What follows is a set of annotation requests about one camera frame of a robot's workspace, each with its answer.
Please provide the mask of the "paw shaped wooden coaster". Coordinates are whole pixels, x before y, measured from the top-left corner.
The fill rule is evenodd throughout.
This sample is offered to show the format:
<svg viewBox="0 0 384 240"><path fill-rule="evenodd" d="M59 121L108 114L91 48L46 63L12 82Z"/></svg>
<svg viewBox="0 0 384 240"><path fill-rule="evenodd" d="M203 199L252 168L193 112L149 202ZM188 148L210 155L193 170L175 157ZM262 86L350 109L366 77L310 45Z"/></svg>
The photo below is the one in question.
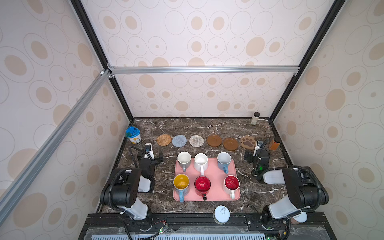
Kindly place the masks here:
<svg viewBox="0 0 384 240"><path fill-rule="evenodd" d="M241 146L244 149L253 151L257 145L257 141L252 136L241 137Z"/></svg>

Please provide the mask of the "light blue fabric coaster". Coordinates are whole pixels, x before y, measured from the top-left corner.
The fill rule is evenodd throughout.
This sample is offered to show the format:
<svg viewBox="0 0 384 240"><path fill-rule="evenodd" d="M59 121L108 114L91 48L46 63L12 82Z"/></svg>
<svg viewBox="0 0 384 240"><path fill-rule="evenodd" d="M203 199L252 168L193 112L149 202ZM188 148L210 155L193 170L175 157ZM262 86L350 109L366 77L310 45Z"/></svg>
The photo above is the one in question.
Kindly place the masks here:
<svg viewBox="0 0 384 240"><path fill-rule="evenodd" d="M187 143L187 138L184 135L177 135L172 139L172 144L176 148L181 148Z"/></svg>

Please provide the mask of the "brown wooden round coaster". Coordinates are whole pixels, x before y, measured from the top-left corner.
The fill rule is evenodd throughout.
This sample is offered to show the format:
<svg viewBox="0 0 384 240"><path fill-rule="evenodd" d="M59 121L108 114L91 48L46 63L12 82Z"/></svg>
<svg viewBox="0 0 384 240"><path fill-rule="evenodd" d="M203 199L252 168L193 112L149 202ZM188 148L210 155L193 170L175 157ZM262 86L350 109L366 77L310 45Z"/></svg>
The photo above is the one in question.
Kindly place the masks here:
<svg viewBox="0 0 384 240"><path fill-rule="evenodd" d="M207 137L207 144L213 148L219 147L222 142L222 138L219 135L209 135Z"/></svg>

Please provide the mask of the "white multicolour woven coaster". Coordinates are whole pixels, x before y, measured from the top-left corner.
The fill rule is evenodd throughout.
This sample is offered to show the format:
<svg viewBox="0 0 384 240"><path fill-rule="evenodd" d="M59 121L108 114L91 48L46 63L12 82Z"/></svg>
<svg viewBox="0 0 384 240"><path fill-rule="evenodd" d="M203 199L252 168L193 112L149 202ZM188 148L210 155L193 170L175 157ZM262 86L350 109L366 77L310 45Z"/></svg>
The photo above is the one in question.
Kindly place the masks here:
<svg viewBox="0 0 384 240"><path fill-rule="evenodd" d="M205 142L204 138L199 136L199 135L191 136L189 139L190 145L195 147L195 148L201 147L204 144L204 142Z"/></svg>

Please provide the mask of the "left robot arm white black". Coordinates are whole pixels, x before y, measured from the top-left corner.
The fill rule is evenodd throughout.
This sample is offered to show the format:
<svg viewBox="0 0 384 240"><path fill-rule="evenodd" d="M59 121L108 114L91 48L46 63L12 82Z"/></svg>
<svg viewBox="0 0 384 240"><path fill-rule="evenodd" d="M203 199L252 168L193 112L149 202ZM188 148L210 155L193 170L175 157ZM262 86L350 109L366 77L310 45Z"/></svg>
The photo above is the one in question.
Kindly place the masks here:
<svg viewBox="0 0 384 240"><path fill-rule="evenodd" d="M129 152L135 167L114 169L101 192L100 202L132 220L148 220L150 207L138 198L138 194L153 192L155 168L164 161L164 155L159 152L156 157L151 143L146 143L143 150L130 146Z"/></svg>

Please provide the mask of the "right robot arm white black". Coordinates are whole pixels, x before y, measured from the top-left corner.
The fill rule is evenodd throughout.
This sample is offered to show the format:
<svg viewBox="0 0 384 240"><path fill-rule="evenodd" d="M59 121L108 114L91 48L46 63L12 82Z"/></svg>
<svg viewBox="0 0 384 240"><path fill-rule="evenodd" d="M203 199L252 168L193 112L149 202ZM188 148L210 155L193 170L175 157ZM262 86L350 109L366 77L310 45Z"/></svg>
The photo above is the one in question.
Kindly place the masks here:
<svg viewBox="0 0 384 240"><path fill-rule="evenodd" d="M310 167L269 167L270 153L281 142L279 137L265 141L256 141L251 136L241 138L241 146L246 149L244 159L253 164L251 174L254 178L265 184L286 186L287 195L265 206L261 213L260 222L266 229L272 220L306 217L307 213L329 202L328 192Z"/></svg>

